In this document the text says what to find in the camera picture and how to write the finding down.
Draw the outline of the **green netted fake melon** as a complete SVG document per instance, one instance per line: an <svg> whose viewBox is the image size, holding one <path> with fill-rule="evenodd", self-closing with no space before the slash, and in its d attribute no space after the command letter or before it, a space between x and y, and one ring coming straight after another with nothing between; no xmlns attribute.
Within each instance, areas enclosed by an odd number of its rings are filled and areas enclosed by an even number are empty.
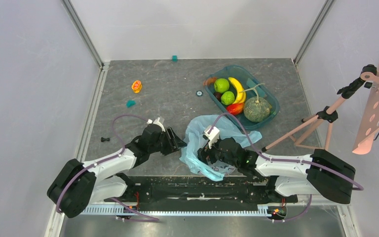
<svg viewBox="0 0 379 237"><path fill-rule="evenodd" d="M262 122L271 113L271 104L262 97L252 97L245 101L243 113L251 122Z"/></svg>

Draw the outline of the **green fake apple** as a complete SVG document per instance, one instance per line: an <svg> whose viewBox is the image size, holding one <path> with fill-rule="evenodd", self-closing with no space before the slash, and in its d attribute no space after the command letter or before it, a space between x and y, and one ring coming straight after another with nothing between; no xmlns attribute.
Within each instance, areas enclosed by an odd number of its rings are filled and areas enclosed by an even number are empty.
<svg viewBox="0 0 379 237"><path fill-rule="evenodd" d="M217 79L214 82L214 89L215 89L215 91L218 92L218 93L221 93L221 94L223 94L226 91L228 91L229 90L229 86L230 86L230 83L225 78Z"/></svg>

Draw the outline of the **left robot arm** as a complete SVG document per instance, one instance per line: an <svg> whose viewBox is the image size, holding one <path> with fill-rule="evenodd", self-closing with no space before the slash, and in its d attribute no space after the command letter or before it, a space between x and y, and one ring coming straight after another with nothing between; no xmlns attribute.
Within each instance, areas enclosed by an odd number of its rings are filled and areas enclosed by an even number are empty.
<svg viewBox="0 0 379 237"><path fill-rule="evenodd" d="M92 161L69 160L47 190L56 210L69 218L88 205L109 198L130 201L135 187L123 173L148 161L151 154L166 156L186 147L171 127L149 124L119 151Z"/></svg>

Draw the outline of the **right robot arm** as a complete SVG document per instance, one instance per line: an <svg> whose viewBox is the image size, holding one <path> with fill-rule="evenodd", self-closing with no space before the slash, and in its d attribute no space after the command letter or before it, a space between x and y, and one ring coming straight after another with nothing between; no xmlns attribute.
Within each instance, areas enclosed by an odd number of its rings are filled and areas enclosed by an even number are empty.
<svg viewBox="0 0 379 237"><path fill-rule="evenodd" d="M248 177L269 179L265 195L279 201L292 195L321 195L339 204L349 204L356 169L324 149L303 156L258 154L241 147L233 138L205 144L197 151L204 164L222 161Z"/></svg>

